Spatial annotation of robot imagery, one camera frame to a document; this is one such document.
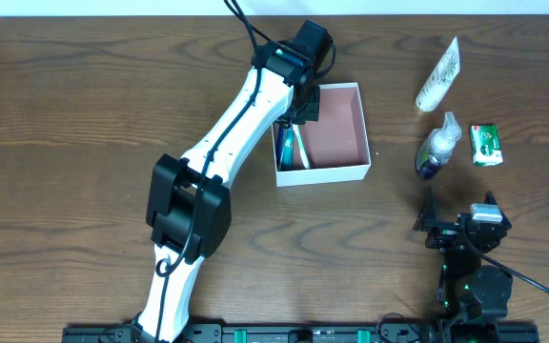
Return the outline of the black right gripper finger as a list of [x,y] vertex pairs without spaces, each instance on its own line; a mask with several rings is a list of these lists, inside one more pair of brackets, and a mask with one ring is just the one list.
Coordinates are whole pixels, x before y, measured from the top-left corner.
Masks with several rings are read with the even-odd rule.
[[437,206],[435,192],[432,187],[427,189],[425,202],[417,216],[413,230],[416,232],[428,232],[437,225]]
[[487,217],[491,219],[503,219],[506,217],[503,209],[500,207],[497,199],[491,191],[488,191],[485,194],[483,205],[483,211]]

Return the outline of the green white toothbrush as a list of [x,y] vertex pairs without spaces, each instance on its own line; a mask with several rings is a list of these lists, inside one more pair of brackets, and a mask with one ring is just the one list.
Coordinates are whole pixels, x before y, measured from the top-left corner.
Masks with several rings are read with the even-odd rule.
[[294,130],[295,139],[297,140],[298,152],[299,152],[302,165],[305,170],[309,170],[311,168],[310,160],[308,158],[305,145],[301,136],[300,127],[297,124],[293,124],[292,129]]

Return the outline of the blue disposable razor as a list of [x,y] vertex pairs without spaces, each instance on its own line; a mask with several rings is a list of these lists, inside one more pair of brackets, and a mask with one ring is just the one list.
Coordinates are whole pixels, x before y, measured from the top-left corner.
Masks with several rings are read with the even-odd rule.
[[277,140],[275,145],[275,158],[276,158],[276,168],[281,170],[282,155],[285,147],[286,141],[286,127],[284,125],[278,126]]

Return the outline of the white box pink interior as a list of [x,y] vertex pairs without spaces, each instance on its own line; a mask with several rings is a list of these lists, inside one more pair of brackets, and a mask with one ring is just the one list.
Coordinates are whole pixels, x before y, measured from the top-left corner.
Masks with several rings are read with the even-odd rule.
[[299,127],[310,167],[294,152],[289,171],[275,170],[278,187],[362,180],[372,165],[357,83],[320,87],[319,118]]

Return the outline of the small toothpaste tube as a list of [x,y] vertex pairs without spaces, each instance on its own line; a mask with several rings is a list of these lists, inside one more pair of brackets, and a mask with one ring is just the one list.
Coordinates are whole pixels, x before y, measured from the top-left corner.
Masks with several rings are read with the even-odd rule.
[[292,127],[285,130],[283,149],[281,153],[280,169],[289,171],[294,165],[295,133]]

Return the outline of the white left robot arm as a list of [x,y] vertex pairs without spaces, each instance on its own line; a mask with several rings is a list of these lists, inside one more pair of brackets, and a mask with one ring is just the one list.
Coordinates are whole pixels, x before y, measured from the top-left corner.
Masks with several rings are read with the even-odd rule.
[[230,188],[240,167],[273,124],[319,117],[321,64],[334,48],[323,27],[305,21],[290,41],[256,47],[243,87],[211,130],[180,158],[162,155],[152,169],[146,223],[154,274],[148,301],[132,324],[133,342],[173,342],[189,321],[202,262],[232,222]]

